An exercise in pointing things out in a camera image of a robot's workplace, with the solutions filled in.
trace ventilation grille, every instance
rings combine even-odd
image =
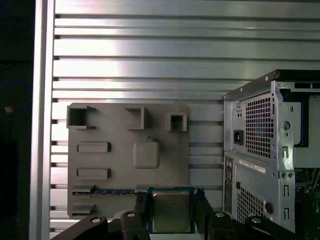
[[[244,188],[237,193],[237,220],[244,224],[251,216],[267,217],[264,215],[264,203]]]
[[[245,110],[246,151],[270,158],[270,138],[274,137],[270,97],[248,102]]]

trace rectangular recess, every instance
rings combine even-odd
[[[76,178],[80,180],[107,180],[109,172],[109,168],[78,168]]]
[[[81,142],[77,145],[78,153],[108,153],[111,150],[110,142]]]

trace computer tower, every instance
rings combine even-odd
[[[320,233],[319,96],[318,70],[275,70],[223,96],[223,208],[239,222]]]

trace dark background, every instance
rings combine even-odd
[[[11,149],[0,155],[11,164],[0,169],[0,213],[8,211],[9,196],[16,199],[12,216],[0,221],[1,240],[29,239],[34,18],[35,0],[0,0],[0,139],[16,143],[18,152],[17,164]],[[5,112],[8,106],[12,114]]]

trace white label sticker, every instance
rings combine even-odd
[[[241,160],[241,159],[239,160],[239,163],[240,163],[241,165],[244,165],[244,166],[248,167],[248,168],[251,168],[251,169],[253,169],[253,170],[256,170],[256,171],[258,171],[258,172],[260,172],[260,173],[263,173],[263,174],[266,173],[266,169],[263,168],[263,167],[261,167],[261,166],[254,165],[254,164],[252,164],[252,163],[250,163],[250,162],[243,161],[243,160]]]

